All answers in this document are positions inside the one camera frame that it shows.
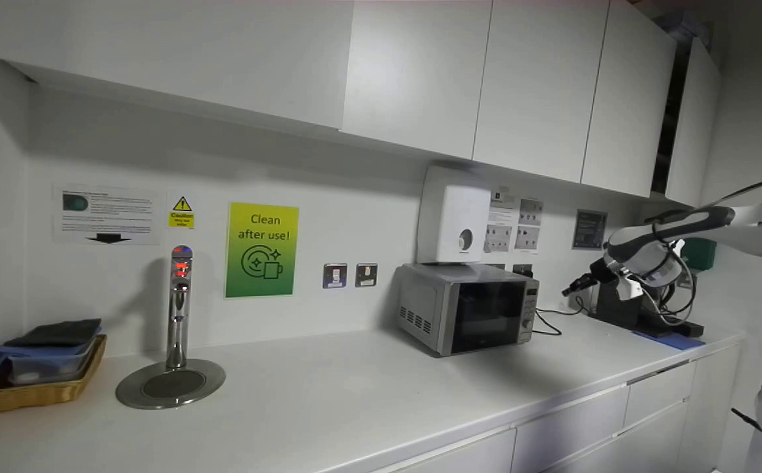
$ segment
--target white box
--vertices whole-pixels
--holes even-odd
[[[456,168],[427,168],[417,214],[416,260],[481,260],[489,202],[491,190],[477,177]]]

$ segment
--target drip tray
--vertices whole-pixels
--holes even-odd
[[[136,409],[171,409],[191,404],[220,390],[226,373],[207,361],[190,361],[187,369],[167,370],[166,362],[146,365],[125,377],[115,398]]]

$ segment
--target warning label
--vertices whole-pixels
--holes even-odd
[[[187,197],[179,197],[167,216],[171,229],[194,229],[194,208]]]

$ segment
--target white cabinet door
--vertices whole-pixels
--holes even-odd
[[[471,159],[489,0],[357,0],[341,132]]]
[[[667,174],[667,197],[698,206],[707,159],[711,152],[715,116],[720,103],[720,70],[705,46],[692,46],[686,89],[681,98],[676,141]]]
[[[695,373],[681,445],[684,470],[711,470],[720,461],[738,354],[740,348],[734,345],[694,361]]]
[[[550,467],[550,473],[676,473],[684,424],[686,402],[678,402],[610,445]]]
[[[667,404],[689,400],[694,381],[694,365],[672,365],[659,373],[649,373],[627,381],[627,404],[622,415],[622,427],[634,427],[635,420],[659,412]]]
[[[584,182],[649,195],[676,42],[626,0],[613,0]]]
[[[339,128],[353,0],[0,0],[18,67]]]
[[[512,470],[540,470],[589,445],[610,440],[621,432],[626,398],[626,387],[617,387],[517,427]]]
[[[485,440],[454,445],[412,463],[389,467],[396,473],[510,473],[514,429]]]
[[[580,182],[606,0],[494,0],[475,160]]]

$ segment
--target tray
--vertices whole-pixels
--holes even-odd
[[[102,361],[106,345],[107,345],[107,336],[98,336],[92,354],[88,354],[92,361],[88,361],[87,370],[82,373],[82,378],[57,381],[57,385],[33,385],[33,387],[4,387],[4,381],[0,381],[0,412],[73,402],[75,398],[82,398],[82,392],[92,381],[92,377]]]

